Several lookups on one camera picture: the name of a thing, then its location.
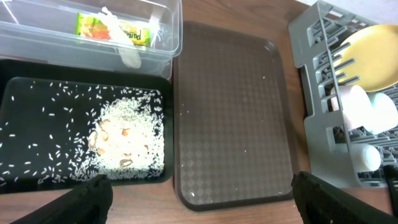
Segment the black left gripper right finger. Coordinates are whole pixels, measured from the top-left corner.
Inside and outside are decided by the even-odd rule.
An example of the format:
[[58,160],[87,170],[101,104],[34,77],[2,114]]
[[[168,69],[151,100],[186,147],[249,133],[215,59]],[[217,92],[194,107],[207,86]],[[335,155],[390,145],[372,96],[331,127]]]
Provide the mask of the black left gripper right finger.
[[395,224],[392,215],[305,171],[294,175],[292,193],[304,223]]

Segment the white lilac bowl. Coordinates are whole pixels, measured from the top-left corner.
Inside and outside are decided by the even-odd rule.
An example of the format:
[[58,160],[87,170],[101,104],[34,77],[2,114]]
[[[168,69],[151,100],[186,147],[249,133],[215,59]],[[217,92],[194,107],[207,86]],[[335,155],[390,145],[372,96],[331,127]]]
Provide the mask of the white lilac bowl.
[[373,108],[367,93],[358,85],[339,86],[344,123],[348,130],[365,127]]

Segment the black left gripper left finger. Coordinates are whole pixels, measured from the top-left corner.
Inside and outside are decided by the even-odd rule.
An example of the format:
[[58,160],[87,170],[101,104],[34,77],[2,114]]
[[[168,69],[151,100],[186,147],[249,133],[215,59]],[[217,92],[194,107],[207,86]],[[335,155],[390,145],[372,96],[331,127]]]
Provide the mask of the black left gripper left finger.
[[12,224],[105,224],[113,190],[105,175],[98,175]]

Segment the white cup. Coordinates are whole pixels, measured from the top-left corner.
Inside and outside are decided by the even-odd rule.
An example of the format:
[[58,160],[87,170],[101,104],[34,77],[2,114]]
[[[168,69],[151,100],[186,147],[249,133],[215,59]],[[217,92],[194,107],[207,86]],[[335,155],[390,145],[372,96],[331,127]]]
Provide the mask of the white cup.
[[370,144],[351,144],[348,150],[347,144],[337,144],[338,152],[350,153],[353,168],[356,172],[372,172],[381,166],[379,151]]

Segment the yellow plate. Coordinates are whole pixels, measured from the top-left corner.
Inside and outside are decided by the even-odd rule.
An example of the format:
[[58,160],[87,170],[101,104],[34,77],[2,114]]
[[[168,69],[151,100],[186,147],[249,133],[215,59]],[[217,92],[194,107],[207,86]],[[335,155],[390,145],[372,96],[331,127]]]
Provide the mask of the yellow plate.
[[345,73],[342,84],[353,82],[366,92],[380,91],[397,84],[397,26],[380,24],[361,29],[346,38],[349,43],[338,52],[341,58],[333,63],[335,71]]

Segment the white napkin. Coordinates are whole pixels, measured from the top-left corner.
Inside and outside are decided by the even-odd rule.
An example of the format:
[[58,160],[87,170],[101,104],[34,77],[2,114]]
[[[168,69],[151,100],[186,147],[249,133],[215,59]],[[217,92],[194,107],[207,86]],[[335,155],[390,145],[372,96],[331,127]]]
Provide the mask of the white napkin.
[[[117,44],[132,45],[127,34],[125,34],[120,26],[118,18],[113,15],[107,7],[102,7],[98,13],[99,20],[108,28],[109,36],[112,42]],[[123,64],[129,68],[138,69],[141,67],[142,61],[139,52],[136,49],[118,48],[118,54],[121,56]]]

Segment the blue bowl with rice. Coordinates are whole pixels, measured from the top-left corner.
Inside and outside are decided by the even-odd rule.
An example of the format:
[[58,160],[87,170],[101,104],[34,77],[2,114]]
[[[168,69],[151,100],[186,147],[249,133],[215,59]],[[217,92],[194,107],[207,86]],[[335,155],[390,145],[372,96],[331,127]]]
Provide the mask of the blue bowl with rice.
[[397,108],[384,93],[368,93],[372,110],[364,128],[371,134],[380,134],[397,126]]

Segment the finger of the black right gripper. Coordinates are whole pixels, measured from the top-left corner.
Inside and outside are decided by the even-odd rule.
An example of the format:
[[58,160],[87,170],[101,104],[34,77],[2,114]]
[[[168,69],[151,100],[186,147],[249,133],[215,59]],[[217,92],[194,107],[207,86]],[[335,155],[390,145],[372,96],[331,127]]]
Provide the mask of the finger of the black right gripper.
[[383,167],[383,172],[385,176],[385,180],[389,189],[389,195],[391,200],[392,212],[396,217],[398,212],[397,206],[397,168],[394,165],[387,165]]

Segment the green orange snack wrapper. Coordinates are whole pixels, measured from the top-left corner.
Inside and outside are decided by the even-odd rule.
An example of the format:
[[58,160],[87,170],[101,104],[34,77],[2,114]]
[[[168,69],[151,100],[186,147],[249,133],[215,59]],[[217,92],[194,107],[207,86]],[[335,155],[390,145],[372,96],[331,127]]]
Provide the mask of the green orange snack wrapper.
[[[150,46],[151,33],[149,28],[122,19],[119,19],[119,27],[134,45]],[[76,17],[75,34],[92,39],[116,40],[116,37],[111,35],[108,26],[103,24],[100,19],[80,12],[77,13]]]

